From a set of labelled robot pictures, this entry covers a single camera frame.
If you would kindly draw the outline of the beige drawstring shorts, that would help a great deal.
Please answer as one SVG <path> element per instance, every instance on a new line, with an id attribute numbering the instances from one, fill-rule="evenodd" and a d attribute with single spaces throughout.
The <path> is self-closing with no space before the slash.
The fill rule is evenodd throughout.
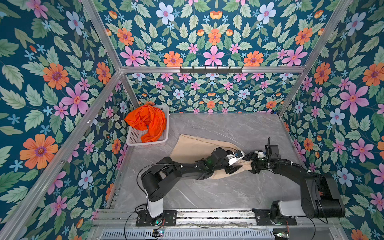
<path id="1" fill-rule="evenodd" d="M 230 142 L 209 140 L 189 135 L 180 135 L 177 144 L 170 154 L 170 157 L 174 162 L 192 164 L 198 160 L 211 156 L 214 149 L 218 147 L 231 151 L 240 149 L 238 146 Z M 215 171 L 210 178 L 212 180 L 223 179 L 252 169 L 251 163 L 245 160 L 236 162 L 235 166 L 239 167 L 239 169 L 231 175 L 227 174 L 225 170 L 218 170 Z"/>

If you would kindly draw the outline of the orange shorts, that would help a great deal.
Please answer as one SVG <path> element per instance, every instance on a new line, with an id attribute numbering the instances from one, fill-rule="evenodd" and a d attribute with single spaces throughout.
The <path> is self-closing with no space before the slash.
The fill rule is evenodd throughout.
<path id="1" fill-rule="evenodd" d="M 125 122 L 132 128 L 148 132 L 141 137 L 143 143 L 157 142 L 167 128 L 165 113 L 151 105 L 143 105 L 125 117 Z"/>

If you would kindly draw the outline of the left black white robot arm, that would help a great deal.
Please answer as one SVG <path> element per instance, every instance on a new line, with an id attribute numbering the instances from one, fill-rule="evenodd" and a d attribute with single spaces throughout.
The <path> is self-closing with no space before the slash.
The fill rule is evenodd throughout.
<path id="1" fill-rule="evenodd" d="M 231 175 L 241 168 L 237 162 L 244 157 L 245 154 L 241 150 L 233 152 L 224 148 L 216 148 L 209 157 L 191 164 L 178 163 L 171 157 L 165 157 L 152 165 L 141 175 L 150 217 L 152 219 L 163 217 L 163 198 L 180 180 L 206 180 L 220 170 Z"/>

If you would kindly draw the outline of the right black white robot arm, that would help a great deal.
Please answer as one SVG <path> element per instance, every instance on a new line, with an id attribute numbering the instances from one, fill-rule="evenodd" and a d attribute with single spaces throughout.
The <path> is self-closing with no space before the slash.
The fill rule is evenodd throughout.
<path id="1" fill-rule="evenodd" d="M 318 174 L 306 170 L 302 165 L 279 154 L 253 152 L 245 156 L 251 163 L 251 173 L 271 171 L 293 181 L 300 187 L 300 196 L 296 200 L 274 201 L 269 210 L 269 219 L 278 225 L 291 217 L 309 219 L 343 218 L 346 209 L 337 183 L 330 174 Z"/>

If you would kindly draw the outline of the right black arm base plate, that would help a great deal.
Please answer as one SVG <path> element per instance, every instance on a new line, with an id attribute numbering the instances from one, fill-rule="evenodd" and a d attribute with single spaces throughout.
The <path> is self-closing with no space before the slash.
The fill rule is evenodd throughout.
<path id="1" fill-rule="evenodd" d="M 296 226 L 297 221 L 294 216 L 283 216 L 279 210 L 252 209 L 258 226 Z"/>

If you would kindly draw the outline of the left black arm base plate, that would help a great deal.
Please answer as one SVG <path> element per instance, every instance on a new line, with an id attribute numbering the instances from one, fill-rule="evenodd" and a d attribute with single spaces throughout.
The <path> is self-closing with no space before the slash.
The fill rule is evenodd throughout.
<path id="1" fill-rule="evenodd" d="M 149 211 L 139 211 L 136 227 L 174 227 L 177 220 L 176 210 L 164 210 L 159 216 L 152 218 Z"/>

